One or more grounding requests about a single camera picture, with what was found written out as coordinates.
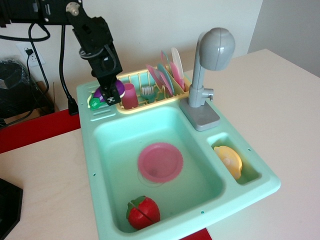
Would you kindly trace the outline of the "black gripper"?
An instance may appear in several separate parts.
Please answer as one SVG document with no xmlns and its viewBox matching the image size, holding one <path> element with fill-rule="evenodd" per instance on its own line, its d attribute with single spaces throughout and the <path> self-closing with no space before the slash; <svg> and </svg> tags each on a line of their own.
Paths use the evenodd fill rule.
<svg viewBox="0 0 320 240">
<path fill-rule="evenodd" d="M 112 106 L 121 102 L 119 92 L 116 88 L 117 75 L 122 71 L 122 67 L 116 50 L 105 44 L 99 50 L 85 52 L 82 48 L 79 55 L 87 60 L 91 66 L 91 74 L 100 84 L 102 102 Z"/>
</svg>

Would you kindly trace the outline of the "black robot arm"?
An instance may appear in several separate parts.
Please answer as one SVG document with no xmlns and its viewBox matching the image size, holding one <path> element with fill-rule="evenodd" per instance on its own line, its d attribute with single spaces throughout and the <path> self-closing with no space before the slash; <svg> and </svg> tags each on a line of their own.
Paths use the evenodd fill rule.
<svg viewBox="0 0 320 240">
<path fill-rule="evenodd" d="M 117 75 L 122 72 L 113 37 L 102 17 L 89 17 L 81 0 L 2 0 L 0 26 L 11 23 L 71 25 L 80 44 L 80 57 L 89 62 L 100 93 L 109 105 L 121 101 Z"/>
</svg>

